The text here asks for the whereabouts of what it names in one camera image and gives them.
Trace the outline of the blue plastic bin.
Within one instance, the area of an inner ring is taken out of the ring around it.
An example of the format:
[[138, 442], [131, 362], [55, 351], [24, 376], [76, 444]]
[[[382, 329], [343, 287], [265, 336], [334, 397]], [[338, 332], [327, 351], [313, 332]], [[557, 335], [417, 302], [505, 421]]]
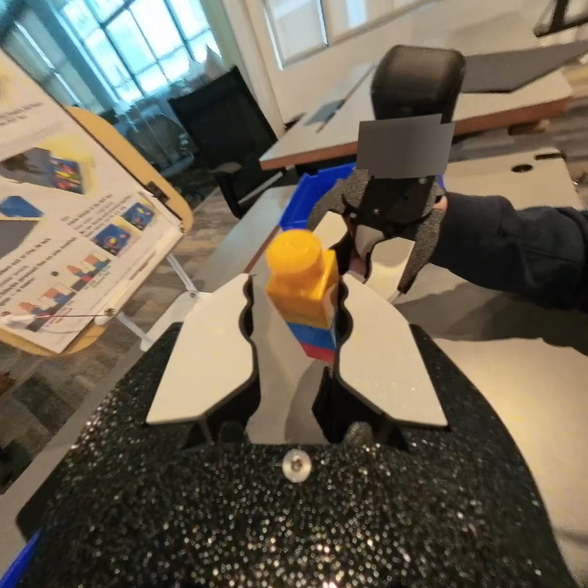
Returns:
[[444, 193], [442, 174], [378, 179], [357, 171], [355, 162], [332, 166], [303, 175], [280, 227], [313, 231], [327, 212], [335, 212], [356, 227], [369, 227], [390, 238], [420, 223]]
[[1, 587], [17, 587], [31, 564], [42, 533], [43, 529], [39, 529], [33, 533], [30, 540], [28, 540], [1, 578]]

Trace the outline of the grey table brown edge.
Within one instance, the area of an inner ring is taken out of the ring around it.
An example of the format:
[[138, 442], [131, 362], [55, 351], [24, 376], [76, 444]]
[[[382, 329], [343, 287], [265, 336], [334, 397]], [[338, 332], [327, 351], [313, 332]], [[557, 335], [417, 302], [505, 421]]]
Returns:
[[[260, 157], [261, 168], [271, 171], [354, 156], [359, 123], [373, 118], [370, 85], [375, 65], [365, 62], [350, 69], [322, 104]], [[572, 96], [559, 70], [510, 93], [462, 94], [453, 115], [454, 134], [552, 119], [569, 106]]]

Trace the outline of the large grid window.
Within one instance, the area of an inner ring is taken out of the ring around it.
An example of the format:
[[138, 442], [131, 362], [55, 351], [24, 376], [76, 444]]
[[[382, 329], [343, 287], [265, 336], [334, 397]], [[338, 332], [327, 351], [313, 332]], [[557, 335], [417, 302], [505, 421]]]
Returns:
[[24, 1], [55, 40], [131, 104], [224, 66], [201, 1]]

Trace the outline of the red mega block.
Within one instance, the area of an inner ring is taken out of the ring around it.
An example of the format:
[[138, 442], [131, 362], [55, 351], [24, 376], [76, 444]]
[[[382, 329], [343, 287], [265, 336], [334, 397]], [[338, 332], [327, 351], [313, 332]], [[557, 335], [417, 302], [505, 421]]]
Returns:
[[321, 361], [325, 364], [333, 364], [336, 358], [334, 349], [315, 346], [308, 343], [300, 343], [302, 350], [308, 358]]

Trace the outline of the person's right hand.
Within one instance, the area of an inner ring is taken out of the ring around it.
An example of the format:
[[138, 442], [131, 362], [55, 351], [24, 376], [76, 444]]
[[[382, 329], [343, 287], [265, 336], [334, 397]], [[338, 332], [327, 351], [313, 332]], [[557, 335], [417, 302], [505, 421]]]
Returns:
[[[437, 212], [442, 212], [443, 215], [447, 210], [447, 198], [445, 195], [436, 198], [433, 209]], [[350, 246], [349, 263], [347, 263], [347, 271], [357, 276], [362, 282], [366, 282], [371, 270], [371, 261], [368, 260], [368, 254], [362, 256], [357, 250], [356, 242]]]

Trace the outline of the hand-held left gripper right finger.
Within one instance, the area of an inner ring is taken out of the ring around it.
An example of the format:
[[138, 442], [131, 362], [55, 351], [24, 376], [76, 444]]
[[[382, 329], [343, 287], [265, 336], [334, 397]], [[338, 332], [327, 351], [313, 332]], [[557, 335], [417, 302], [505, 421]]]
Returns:
[[401, 428], [446, 430], [447, 416], [409, 322], [350, 275], [337, 300], [334, 363], [325, 368], [312, 413], [329, 443], [355, 423], [380, 443], [404, 443]]

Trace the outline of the blue mega block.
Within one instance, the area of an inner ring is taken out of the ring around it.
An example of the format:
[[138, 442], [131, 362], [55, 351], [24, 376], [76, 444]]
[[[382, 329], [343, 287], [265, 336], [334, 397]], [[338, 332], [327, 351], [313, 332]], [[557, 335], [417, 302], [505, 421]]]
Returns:
[[329, 328], [290, 321], [286, 322], [286, 324], [301, 345], [330, 351], [335, 351], [337, 348], [337, 334], [334, 323]]

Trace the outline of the yellow mega block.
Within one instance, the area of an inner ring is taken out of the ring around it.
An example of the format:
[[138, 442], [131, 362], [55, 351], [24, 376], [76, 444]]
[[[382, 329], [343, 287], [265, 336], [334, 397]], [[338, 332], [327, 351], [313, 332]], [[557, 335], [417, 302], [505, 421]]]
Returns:
[[266, 293], [284, 320], [318, 329], [334, 322], [340, 281], [336, 253], [306, 229], [281, 232], [270, 243]]

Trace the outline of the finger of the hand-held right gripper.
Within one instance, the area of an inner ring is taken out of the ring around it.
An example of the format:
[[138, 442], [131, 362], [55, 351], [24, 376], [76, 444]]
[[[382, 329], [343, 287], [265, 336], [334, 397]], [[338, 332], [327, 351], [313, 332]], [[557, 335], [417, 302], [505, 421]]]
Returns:
[[371, 252], [370, 288], [387, 302], [399, 295], [399, 283], [415, 242], [390, 239], [377, 243]]
[[315, 228], [315, 235], [324, 249], [334, 251], [339, 274], [347, 273], [354, 253], [354, 239], [344, 218], [327, 212]]

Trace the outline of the white instruction poster sheet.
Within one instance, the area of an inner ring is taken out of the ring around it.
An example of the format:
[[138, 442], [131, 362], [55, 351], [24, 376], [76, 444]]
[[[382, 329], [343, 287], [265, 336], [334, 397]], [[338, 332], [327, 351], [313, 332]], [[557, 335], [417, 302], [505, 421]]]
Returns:
[[1, 51], [1, 327], [56, 353], [179, 220]]

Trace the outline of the black padded chair back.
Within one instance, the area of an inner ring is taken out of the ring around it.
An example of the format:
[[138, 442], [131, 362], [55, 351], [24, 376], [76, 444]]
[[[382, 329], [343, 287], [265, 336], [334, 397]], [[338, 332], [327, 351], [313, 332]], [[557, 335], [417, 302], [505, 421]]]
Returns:
[[455, 49], [395, 45], [371, 81], [375, 120], [440, 115], [450, 123], [462, 88], [466, 58]]

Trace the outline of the person's right forearm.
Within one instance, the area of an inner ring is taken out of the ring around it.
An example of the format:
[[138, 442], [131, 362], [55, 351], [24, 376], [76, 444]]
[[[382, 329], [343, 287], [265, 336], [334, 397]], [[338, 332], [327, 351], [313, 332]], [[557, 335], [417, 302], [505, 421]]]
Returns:
[[542, 339], [587, 355], [586, 209], [447, 193], [434, 210], [444, 216], [430, 261], [505, 295], [490, 301], [480, 340]]

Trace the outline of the black mesh office chair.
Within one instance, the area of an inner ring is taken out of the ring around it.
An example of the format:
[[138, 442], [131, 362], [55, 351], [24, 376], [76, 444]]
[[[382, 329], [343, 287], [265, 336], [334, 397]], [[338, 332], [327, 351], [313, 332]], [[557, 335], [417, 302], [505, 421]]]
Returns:
[[198, 149], [205, 169], [216, 181], [233, 216], [251, 208], [248, 194], [273, 177], [259, 159], [278, 137], [262, 112], [239, 68], [168, 104]]

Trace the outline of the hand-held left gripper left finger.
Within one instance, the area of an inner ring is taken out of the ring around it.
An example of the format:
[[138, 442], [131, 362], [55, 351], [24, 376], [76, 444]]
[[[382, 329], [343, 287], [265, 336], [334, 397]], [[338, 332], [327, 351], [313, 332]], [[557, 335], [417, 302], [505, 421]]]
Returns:
[[261, 403], [253, 306], [247, 273], [202, 295], [182, 323], [147, 425], [198, 423], [213, 442], [226, 423], [246, 430]]

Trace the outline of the white framed window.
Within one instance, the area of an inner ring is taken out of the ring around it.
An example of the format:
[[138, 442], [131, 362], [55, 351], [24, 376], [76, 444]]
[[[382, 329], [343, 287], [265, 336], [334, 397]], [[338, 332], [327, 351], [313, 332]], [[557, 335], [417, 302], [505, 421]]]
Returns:
[[262, 1], [281, 69], [427, 4], [429, 1]]

